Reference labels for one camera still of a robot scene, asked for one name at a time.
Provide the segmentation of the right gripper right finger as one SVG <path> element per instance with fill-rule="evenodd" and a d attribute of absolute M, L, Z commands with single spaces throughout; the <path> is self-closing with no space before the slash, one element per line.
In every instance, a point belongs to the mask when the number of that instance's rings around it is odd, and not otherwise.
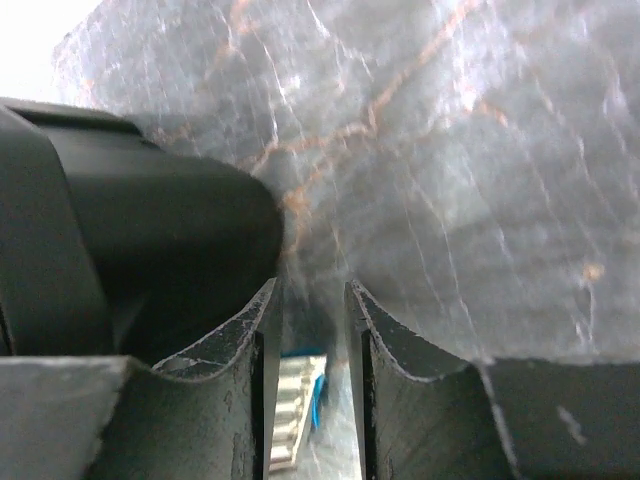
<path fill-rule="evenodd" d="M 344 288 L 366 479 L 635 479 L 633 358 L 467 361 L 418 336 L 359 282 Z"/>

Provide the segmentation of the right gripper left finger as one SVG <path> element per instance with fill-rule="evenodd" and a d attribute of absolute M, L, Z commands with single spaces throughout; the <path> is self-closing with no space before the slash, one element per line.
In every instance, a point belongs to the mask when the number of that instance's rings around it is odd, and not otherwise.
<path fill-rule="evenodd" d="M 232 318 L 147 366 L 131 357 L 5 357 L 5 479 L 264 479 L 282 331 L 268 280 Z"/>

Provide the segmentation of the black plastic toolbox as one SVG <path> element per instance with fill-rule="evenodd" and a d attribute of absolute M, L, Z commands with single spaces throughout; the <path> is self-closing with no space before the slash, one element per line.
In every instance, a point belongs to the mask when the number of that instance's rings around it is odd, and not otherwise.
<path fill-rule="evenodd" d="M 100 111 L 1 102 L 1 361 L 154 366 L 279 279 L 283 236 L 273 196 L 243 171 Z M 325 364 L 280 343 L 267 477 L 295 464 Z"/>

